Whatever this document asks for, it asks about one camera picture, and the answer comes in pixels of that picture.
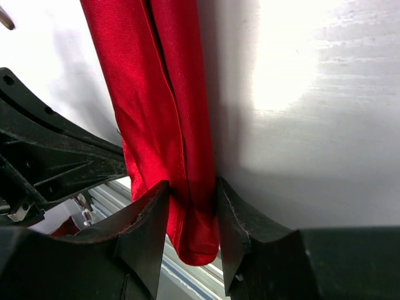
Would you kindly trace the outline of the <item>red cloth napkin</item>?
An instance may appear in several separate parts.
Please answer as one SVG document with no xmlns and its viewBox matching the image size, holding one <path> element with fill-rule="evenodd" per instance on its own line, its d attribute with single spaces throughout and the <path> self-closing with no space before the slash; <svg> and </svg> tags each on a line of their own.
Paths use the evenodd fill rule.
<svg viewBox="0 0 400 300">
<path fill-rule="evenodd" d="M 171 187 L 167 235 L 179 258 L 219 249 L 208 99 L 195 1 L 55 1 L 65 56 L 94 46 L 121 135 L 131 198 Z"/>
</svg>

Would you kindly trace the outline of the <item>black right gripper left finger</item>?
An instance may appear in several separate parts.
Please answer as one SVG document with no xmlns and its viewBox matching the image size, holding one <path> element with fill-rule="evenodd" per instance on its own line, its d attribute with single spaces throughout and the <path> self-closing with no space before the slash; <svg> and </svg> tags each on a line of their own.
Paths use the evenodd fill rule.
<svg viewBox="0 0 400 300">
<path fill-rule="evenodd" d="M 155 299 L 169 215 L 160 181 L 71 236 L 1 228 L 2 299 Z"/>
</svg>

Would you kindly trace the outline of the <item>dark wooden spoon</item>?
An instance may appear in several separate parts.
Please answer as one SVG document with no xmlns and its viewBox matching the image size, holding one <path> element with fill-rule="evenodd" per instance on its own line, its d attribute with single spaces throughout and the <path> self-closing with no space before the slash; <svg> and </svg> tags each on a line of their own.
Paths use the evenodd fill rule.
<svg viewBox="0 0 400 300">
<path fill-rule="evenodd" d="M 10 31 L 15 29 L 15 24 L 13 20 L 10 18 L 9 14 L 4 11 L 3 8 L 0 8 L 0 22 L 6 29 Z"/>
</svg>

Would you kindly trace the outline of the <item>aluminium front rail frame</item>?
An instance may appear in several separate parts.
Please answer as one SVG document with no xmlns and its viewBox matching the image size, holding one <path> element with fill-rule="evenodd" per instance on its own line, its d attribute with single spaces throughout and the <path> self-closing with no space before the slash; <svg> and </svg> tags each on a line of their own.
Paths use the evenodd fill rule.
<svg viewBox="0 0 400 300">
<path fill-rule="evenodd" d="M 131 201 L 131 180 L 128 177 L 107 182 L 89 191 L 93 212 L 89 224 L 106 219 Z M 169 238 L 165 239 L 158 299 L 229 299 L 225 295 L 223 268 L 218 256 L 211 264 L 194 267 L 184 264 Z"/>
</svg>

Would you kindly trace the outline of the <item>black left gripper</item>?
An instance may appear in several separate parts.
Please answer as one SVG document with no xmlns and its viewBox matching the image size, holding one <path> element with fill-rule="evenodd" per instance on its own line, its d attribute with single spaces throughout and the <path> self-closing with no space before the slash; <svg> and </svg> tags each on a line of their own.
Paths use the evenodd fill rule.
<svg viewBox="0 0 400 300">
<path fill-rule="evenodd" d="M 68 121 L 1 68 L 1 226 L 33 226 L 43 209 L 126 175 L 121 147 Z"/>
</svg>

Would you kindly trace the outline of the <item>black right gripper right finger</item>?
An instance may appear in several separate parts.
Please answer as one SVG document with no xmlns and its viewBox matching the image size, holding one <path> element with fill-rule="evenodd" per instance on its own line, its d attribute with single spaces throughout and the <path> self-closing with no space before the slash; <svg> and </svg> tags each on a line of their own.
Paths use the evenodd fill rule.
<svg viewBox="0 0 400 300">
<path fill-rule="evenodd" d="M 289 229 L 216 182 L 231 299 L 398 299 L 398 227 Z"/>
</svg>

